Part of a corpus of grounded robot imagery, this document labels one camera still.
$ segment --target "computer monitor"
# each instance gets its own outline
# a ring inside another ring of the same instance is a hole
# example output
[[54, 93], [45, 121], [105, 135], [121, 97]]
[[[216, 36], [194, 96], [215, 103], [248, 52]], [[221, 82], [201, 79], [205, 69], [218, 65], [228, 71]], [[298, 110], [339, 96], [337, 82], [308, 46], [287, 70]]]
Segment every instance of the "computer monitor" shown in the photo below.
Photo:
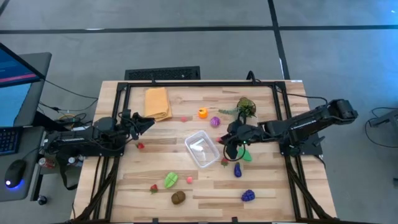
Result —
[[0, 43], [0, 88], [37, 82], [45, 76]]

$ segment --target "purple grapes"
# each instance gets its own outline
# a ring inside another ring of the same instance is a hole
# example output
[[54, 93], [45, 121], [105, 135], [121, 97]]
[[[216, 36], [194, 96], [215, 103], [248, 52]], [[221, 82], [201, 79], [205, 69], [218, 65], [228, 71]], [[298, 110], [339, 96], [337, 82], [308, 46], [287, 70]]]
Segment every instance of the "purple grapes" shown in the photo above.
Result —
[[244, 202], [250, 202], [251, 200], [254, 200], [256, 198], [256, 195], [252, 190], [247, 190], [245, 193], [242, 195], [242, 201]]

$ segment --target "wooden table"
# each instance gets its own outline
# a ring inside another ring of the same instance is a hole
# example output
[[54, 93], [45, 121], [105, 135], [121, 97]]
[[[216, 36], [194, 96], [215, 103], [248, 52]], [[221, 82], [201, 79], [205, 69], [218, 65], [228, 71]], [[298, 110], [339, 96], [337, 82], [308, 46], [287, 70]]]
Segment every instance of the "wooden table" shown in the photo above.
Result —
[[[103, 82], [94, 120], [111, 116], [117, 84], [116, 81]], [[286, 85], [288, 93], [305, 94], [302, 82], [286, 81]], [[132, 111], [144, 114], [146, 89], [132, 88], [129, 102]], [[253, 161], [240, 161], [241, 178], [233, 174], [234, 163], [224, 168], [218, 161], [206, 169], [198, 168], [184, 145], [185, 138], [199, 130], [205, 130], [214, 141], [226, 134], [233, 117], [220, 114], [218, 109], [234, 108], [242, 96], [257, 106], [257, 118], [249, 119], [249, 124], [277, 119], [271, 89], [259, 86], [167, 87], [167, 90], [173, 118], [156, 123], [140, 137], [144, 149], [138, 150], [134, 141], [126, 146], [119, 166], [111, 221], [149, 222], [159, 218], [160, 222], [230, 222], [231, 217], [253, 222], [295, 220], [285, 162], [277, 143], [249, 146]], [[279, 99], [284, 111], [281, 95]], [[289, 96], [289, 102], [293, 116], [309, 110], [306, 98]], [[207, 119], [197, 116], [200, 107], [208, 108]], [[188, 118], [186, 123], [180, 121], [182, 116]], [[210, 126], [209, 120], [213, 116], [221, 118], [218, 128]], [[223, 146], [216, 146], [222, 155]], [[84, 161], [75, 198], [77, 215], [90, 201], [97, 160], [97, 157], [91, 157]], [[309, 191], [325, 211], [335, 217], [323, 164], [313, 156], [302, 156], [302, 160]], [[169, 172], [176, 172], [178, 181], [171, 189], [165, 189], [164, 177]], [[193, 177], [192, 184], [186, 183], [188, 176]], [[151, 195], [149, 188], [153, 184], [157, 184], [159, 192]], [[242, 202], [240, 197], [247, 189], [256, 193], [256, 199]], [[174, 205], [170, 198], [178, 190], [184, 191], [187, 198], [182, 204]], [[302, 195], [299, 190], [297, 192], [301, 214], [305, 217]], [[100, 217], [104, 217], [107, 198], [105, 193]]]

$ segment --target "gray floor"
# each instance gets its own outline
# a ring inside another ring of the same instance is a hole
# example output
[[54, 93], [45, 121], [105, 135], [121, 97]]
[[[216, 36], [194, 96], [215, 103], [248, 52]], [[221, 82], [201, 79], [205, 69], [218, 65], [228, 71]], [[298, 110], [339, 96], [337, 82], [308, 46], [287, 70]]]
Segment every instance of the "gray floor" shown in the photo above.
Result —
[[[396, 1], [274, 2], [282, 26], [398, 23]], [[7, 30], [271, 24], [263, 0], [11, 0], [0, 17], [0, 29]], [[398, 189], [392, 178], [398, 177], [398, 149], [370, 143], [364, 124], [372, 108], [398, 106], [398, 30], [282, 31], [281, 36], [291, 79], [303, 80], [308, 95], [346, 98], [359, 112], [353, 124], [321, 132], [326, 136], [322, 146], [338, 216], [396, 223]], [[0, 41], [18, 54], [53, 53], [48, 79], [90, 96], [98, 95], [103, 80], [121, 80], [130, 68], [199, 65], [202, 79], [240, 79], [248, 70], [261, 79], [282, 78], [272, 31], [7, 34], [0, 35]], [[50, 85], [45, 85], [42, 101], [66, 109], [90, 103]], [[310, 106], [320, 103], [312, 100]], [[94, 110], [87, 111], [90, 117]], [[369, 133], [378, 142], [398, 145], [389, 125]], [[65, 190], [60, 177], [53, 175], [45, 177], [42, 193], [52, 199], [43, 207], [26, 200], [0, 203], [2, 223], [67, 220], [74, 192]]]

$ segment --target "yellow towel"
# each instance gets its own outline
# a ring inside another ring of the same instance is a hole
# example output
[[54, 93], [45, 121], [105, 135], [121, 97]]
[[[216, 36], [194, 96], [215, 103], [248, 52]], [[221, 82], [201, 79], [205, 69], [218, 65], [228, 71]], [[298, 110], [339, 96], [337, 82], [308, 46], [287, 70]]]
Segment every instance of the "yellow towel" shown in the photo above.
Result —
[[145, 117], [156, 121], [172, 117], [166, 88], [150, 88], [145, 92]]

